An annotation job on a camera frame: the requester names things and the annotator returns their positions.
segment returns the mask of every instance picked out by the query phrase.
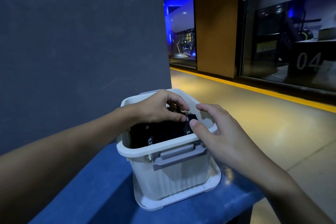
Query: yellow line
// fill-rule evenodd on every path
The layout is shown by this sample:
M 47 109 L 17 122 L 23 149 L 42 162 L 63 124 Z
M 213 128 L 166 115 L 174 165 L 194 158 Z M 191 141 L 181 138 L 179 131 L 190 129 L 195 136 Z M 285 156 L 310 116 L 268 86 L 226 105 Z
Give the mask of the yellow line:
M 261 94 L 266 94 L 266 95 L 269 95 L 269 96 L 272 96 L 272 97 L 285 99 L 285 100 L 292 101 L 292 102 L 295 102 L 295 103 L 298 103 L 298 104 L 307 105 L 307 106 L 315 107 L 315 108 L 322 109 L 322 110 L 325 110 L 325 111 L 336 113 L 336 106 L 322 104 L 322 103 L 318 103 L 318 102 L 313 102 L 313 101 L 305 100 L 305 99 L 302 99 L 302 98 L 292 97 L 292 96 L 288 96 L 288 95 L 285 95 L 285 94 L 280 94 L 280 93 L 277 93 L 277 92 L 273 92 L 273 91 L 270 91 L 270 90 L 259 89 L 259 88 L 255 88 L 255 87 L 252 87 L 252 86 L 247 86 L 247 85 L 239 84 L 239 83 L 236 83 L 236 82 L 230 82 L 230 81 L 226 81 L 226 80 L 223 80 L 223 79 L 218 79 L 218 78 L 203 75 L 203 74 L 184 71 L 184 70 L 180 70 L 180 69 L 173 68 L 173 67 L 171 67 L 170 69 L 176 70 L 176 71 L 179 71 L 179 72 L 183 72 L 183 73 L 187 73 L 187 74 L 196 75 L 198 77 L 206 78 L 206 79 L 213 80 L 213 81 L 216 81 L 216 82 L 221 82 L 221 83 L 225 83 L 225 84 L 228 84 L 228 85 L 236 86 L 236 87 L 243 88 L 243 89 L 246 89 L 246 90 L 255 91 L 255 92 L 258 92 L 258 93 L 261 93 Z

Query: white plastic container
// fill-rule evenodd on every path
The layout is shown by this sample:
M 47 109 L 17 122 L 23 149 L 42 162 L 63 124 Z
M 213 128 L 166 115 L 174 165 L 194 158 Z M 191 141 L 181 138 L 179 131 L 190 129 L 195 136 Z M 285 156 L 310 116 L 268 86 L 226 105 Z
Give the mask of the white plastic container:
M 206 112 L 196 109 L 197 100 L 179 89 L 170 89 L 182 96 L 211 133 L 217 126 Z M 155 92 L 126 98 L 121 106 L 140 102 Z M 118 152 L 130 161 L 143 195 L 160 200 L 169 195 L 205 183 L 210 177 L 210 154 L 195 134 L 178 137 L 139 149 L 131 149 L 128 131 L 117 138 Z

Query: blue light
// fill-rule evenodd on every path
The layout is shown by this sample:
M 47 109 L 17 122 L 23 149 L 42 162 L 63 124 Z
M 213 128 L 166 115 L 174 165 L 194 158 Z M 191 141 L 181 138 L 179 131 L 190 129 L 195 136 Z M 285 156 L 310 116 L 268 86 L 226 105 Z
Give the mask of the blue light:
M 289 11 L 288 11 L 288 17 L 289 18 L 293 18 L 294 17 L 294 10 L 292 8 L 289 9 Z

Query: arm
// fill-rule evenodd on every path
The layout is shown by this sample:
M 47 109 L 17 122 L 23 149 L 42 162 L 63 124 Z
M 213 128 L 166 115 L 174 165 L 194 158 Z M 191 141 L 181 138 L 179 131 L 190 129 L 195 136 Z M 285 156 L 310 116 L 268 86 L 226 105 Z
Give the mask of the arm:
M 189 110 L 177 94 L 161 90 L 136 104 L 30 143 L 0 157 L 0 223 L 26 223 L 115 137 L 137 123 L 184 121 Z
M 213 135 L 197 120 L 191 120 L 193 132 L 219 161 L 252 180 L 259 186 L 281 223 L 333 223 L 303 192 L 292 177 L 268 158 L 219 105 L 198 104 L 216 121 Z

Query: forearm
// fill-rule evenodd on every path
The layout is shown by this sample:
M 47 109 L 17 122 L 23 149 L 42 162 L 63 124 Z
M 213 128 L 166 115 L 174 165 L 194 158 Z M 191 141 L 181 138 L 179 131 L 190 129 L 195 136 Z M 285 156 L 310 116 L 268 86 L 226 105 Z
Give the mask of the forearm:
M 137 122 L 133 107 L 118 108 L 1 156 L 0 222 L 28 222 L 104 146 Z
M 262 179 L 254 180 L 281 223 L 333 223 L 286 171 L 271 160 L 265 166 Z

